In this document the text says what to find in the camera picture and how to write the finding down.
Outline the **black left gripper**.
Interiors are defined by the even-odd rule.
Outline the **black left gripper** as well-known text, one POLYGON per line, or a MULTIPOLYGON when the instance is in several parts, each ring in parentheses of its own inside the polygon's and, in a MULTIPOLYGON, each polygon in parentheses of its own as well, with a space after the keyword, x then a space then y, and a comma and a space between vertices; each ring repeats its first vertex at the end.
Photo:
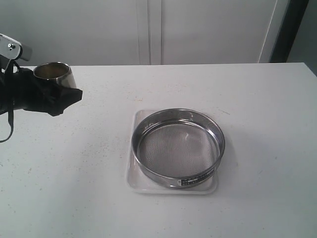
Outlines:
POLYGON ((55 117, 82 100, 83 91, 67 88, 47 80, 36 79, 29 68, 19 67, 8 78, 0 79, 0 113, 14 110, 48 113, 55 117))

